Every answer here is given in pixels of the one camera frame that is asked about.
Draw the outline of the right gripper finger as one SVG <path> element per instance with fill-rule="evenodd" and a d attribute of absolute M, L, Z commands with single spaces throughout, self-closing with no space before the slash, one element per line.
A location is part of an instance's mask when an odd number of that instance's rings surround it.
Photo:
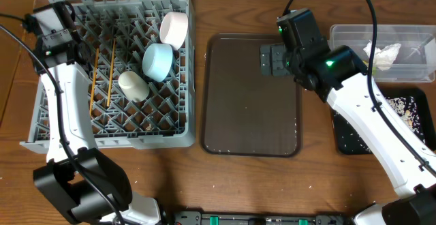
<path fill-rule="evenodd" d="M 267 59 L 269 61 L 283 60 L 286 52 L 285 45 L 279 44 L 262 44 L 260 46 L 260 58 Z"/>
<path fill-rule="evenodd" d="M 280 60 L 262 60 L 260 61 L 261 73 L 263 76 L 287 76 L 288 71 Z"/>

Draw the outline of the wooden chopstick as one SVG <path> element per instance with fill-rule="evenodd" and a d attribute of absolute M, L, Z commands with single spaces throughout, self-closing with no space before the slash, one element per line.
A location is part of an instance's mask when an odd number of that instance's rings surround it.
<path fill-rule="evenodd" d="M 111 95 L 112 95 L 112 80 L 113 80 L 113 71 L 114 71 L 114 60 L 115 60 L 115 54 L 116 53 L 116 38 L 113 39 L 112 44 L 112 54 L 111 54 L 111 62 L 110 62 L 110 77 L 109 77 L 109 83 L 108 83 L 108 97 L 106 106 L 109 108 L 111 103 Z"/>
<path fill-rule="evenodd" d="M 95 95 L 95 83 L 96 83 L 96 75 L 97 75 L 97 66 L 99 61 L 99 48 L 96 48 L 95 53 L 95 61 L 94 61 L 94 67 L 93 67 L 93 80 L 91 85 L 91 99 L 89 103 L 89 116 L 92 117 L 92 111 L 93 111 L 93 100 Z"/>

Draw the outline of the pale green cup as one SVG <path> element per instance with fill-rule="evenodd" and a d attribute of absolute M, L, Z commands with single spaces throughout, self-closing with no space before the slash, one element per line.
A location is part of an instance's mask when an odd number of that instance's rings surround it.
<path fill-rule="evenodd" d="M 149 86 L 137 73 L 123 72 L 118 79 L 119 87 L 125 97 L 133 102 L 142 102 L 149 96 Z"/>

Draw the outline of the white tissue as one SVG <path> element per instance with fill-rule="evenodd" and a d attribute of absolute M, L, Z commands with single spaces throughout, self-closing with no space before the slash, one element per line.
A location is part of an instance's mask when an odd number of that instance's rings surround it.
<path fill-rule="evenodd" d="M 399 54 L 400 48 L 401 44 L 399 43 L 387 45 L 383 49 L 375 48 L 373 72 L 376 69 L 382 71 L 389 70 L 393 66 L 393 63 Z"/>

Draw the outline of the light blue bowl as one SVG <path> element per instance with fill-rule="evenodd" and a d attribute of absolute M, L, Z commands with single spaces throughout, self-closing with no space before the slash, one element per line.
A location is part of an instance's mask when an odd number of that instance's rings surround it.
<path fill-rule="evenodd" d="M 169 44 L 151 44 L 142 59 L 142 71 L 145 76 L 162 82 L 170 72 L 174 61 L 173 49 Z"/>

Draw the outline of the pink bowl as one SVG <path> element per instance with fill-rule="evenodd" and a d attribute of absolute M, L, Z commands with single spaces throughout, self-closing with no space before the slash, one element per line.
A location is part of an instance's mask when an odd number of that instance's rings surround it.
<path fill-rule="evenodd" d="M 161 43 L 169 44 L 173 50 L 178 50 L 187 35 L 189 26 L 188 15 L 182 12 L 168 12 L 159 29 Z"/>

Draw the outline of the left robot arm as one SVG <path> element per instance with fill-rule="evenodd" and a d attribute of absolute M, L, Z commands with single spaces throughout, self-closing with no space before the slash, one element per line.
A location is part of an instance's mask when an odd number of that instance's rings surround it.
<path fill-rule="evenodd" d="M 85 48 L 65 27 L 37 37 L 50 146 L 46 165 L 33 172 L 34 184 L 70 224 L 161 224 L 157 201 L 133 192 L 125 171 L 97 147 L 87 112 Z"/>

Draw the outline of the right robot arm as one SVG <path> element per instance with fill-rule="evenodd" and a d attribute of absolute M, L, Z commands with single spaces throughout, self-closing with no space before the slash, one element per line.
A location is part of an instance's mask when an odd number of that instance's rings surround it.
<path fill-rule="evenodd" d="M 392 109 L 351 48 L 332 50 L 324 38 L 306 46 L 263 44 L 260 59 L 264 75 L 293 76 L 346 119 L 388 175 L 398 200 L 363 209 L 353 224 L 435 223 L 435 154 Z"/>

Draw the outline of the grey plastic dishwasher rack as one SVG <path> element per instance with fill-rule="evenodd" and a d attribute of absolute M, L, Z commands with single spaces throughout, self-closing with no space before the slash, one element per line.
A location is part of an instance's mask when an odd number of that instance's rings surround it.
<path fill-rule="evenodd" d="M 88 74 L 87 112 L 96 48 L 99 61 L 95 83 L 91 129 L 98 148 L 132 147 L 156 149 L 188 147 L 195 140 L 195 87 L 193 81 L 193 43 L 195 25 L 191 0 L 49 0 L 71 3 L 75 26 L 82 40 L 91 49 L 91 69 Z M 185 42 L 173 50 L 174 61 L 162 82 L 142 71 L 145 50 L 153 43 L 163 44 L 159 29 L 168 12 L 188 15 Z M 110 107 L 106 106 L 113 39 L 116 55 L 112 80 Z M 42 68 L 33 52 L 33 66 L 41 76 Z M 149 86 L 147 99 L 128 100 L 118 84 L 125 71 L 137 73 Z M 26 148 L 47 155 L 50 146 L 48 99 L 39 81 L 29 139 Z"/>

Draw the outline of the dark brown serving tray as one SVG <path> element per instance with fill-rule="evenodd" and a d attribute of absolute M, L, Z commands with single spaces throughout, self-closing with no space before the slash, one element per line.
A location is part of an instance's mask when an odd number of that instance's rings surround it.
<path fill-rule="evenodd" d="M 290 158 L 302 147 L 301 88 L 264 76 L 260 48 L 278 35 L 220 33 L 206 51 L 200 143 L 210 154 Z"/>

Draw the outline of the clear plastic container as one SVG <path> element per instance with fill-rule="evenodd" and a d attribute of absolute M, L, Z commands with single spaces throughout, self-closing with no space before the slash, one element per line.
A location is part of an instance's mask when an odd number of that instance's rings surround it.
<path fill-rule="evenodd" d="M 330 47 L 349 46 L 363 61 L 369 60 L 373 26 L 333 25 Z M 373 78 L 377 82 L 431 83 L 435 80 L 434 25 L 378 25 L 376 54 L 395 50 L 396 57 L 374 60 Z"/>

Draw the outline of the spilled rice and shells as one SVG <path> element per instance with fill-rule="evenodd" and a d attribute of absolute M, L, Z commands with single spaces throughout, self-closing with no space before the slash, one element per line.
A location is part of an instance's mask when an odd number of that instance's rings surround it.
<path fill-rule="evenodd" d="M 410 130 L 425 143 L 422 120 L 418 114 L 418 105 L 412 96 L 387 97 L 387 102 L 406 123 Z M 332 125 L 337 149 L 345 155 L 372 154 L 369 147 L 355 129 L 337 112 L 332 111 Z"/>

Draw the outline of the black plastic tray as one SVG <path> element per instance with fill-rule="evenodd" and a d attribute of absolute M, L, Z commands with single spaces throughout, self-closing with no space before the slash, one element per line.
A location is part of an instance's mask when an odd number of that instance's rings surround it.
<path fill-rule="evenodd" d="M 435 150 L 435 129 L 425 93 L 417 87 L 381 87 L 380 91 L 410 130 Z M 337 111 L 332 111 L 332 126 L 337 149 L 345 155 L 370 154 L 357 131 Z"/>

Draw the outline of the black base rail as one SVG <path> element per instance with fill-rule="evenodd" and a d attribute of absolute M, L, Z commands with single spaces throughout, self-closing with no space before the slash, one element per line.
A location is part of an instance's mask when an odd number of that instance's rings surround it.
<path fill-rule="evenodd" d="M 339 214 L 318 215 L 248 215 L 181 211 L 174 214 L 174 225 L 352 225 Z"/>

